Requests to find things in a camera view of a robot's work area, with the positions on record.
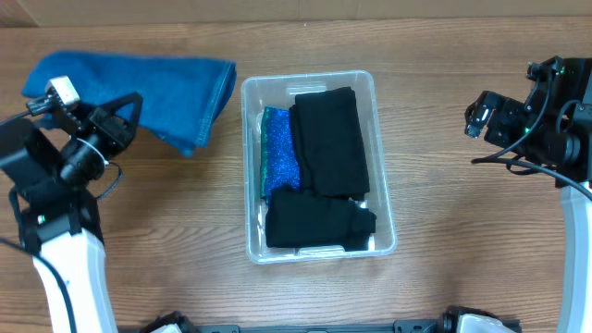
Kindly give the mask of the black cloth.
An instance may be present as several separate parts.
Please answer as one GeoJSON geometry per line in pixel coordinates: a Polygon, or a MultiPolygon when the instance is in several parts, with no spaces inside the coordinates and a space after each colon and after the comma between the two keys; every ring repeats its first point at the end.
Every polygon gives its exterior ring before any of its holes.
{"type": "Polygon", "coordinates": [[[275,189],[265,215],[270,248],[340,246],[366,251],[376,215],[351,200],[323,197],[291,187],[275,189]]]}
{"type": "Polygon", "coordinates": [[[370,192],[355,92],[341,87],[295,97],[289,109],[300,188],[361,201],[370,192]]]}

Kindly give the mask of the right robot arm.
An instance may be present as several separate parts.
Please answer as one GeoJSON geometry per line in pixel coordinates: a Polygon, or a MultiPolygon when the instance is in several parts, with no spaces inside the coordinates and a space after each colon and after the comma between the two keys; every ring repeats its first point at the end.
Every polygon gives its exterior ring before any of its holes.
{"type": "Polygon", "coordinates": [[[546,174],[561,191],[565,225],[560,332],[591,329],[591,61],[554,56],[529,63],[524,102],[484,91],[464,113],[464,132],[500,148],[474,164],[514,175],[546,174]]]}

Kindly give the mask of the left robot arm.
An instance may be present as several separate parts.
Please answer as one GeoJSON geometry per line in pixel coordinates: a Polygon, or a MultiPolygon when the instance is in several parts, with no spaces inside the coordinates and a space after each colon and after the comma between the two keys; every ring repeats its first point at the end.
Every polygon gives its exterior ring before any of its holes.
{"type": "Polygon", "coordinates": [[[134,140],[142,97],[134,92],[102,105],[68,106],[49,93],[29,105],[50,118],[1,126],[16,247],[33,259],[55,332],[115,332],[99,198],[87,186],[134,140]]]}

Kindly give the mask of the blue denim cloth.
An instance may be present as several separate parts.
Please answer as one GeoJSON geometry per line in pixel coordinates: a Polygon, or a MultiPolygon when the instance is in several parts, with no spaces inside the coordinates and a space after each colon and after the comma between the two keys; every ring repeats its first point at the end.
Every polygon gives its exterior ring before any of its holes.
{"type": "Polygon", "coordinates": [[[207,146],[237,70],[234,61],[215,58],[59,51],[36,65],[21,93],[39,97],[48,81],[60,76],[69,77],[89,105],[138,93],[143,99],[139,125],[190,157],[207,146]]]}

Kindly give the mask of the sparkly blue green cloth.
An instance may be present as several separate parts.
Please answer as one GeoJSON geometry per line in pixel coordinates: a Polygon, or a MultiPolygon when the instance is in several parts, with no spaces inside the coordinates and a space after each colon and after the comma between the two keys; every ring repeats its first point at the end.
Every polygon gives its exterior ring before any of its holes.
{"type": "Polygon", "coordinates": [[[272,191],[300,188],[300,167],[290,131],[290,112],[266,107],[261,122],[260,195],[270,204],[272,191]]]}

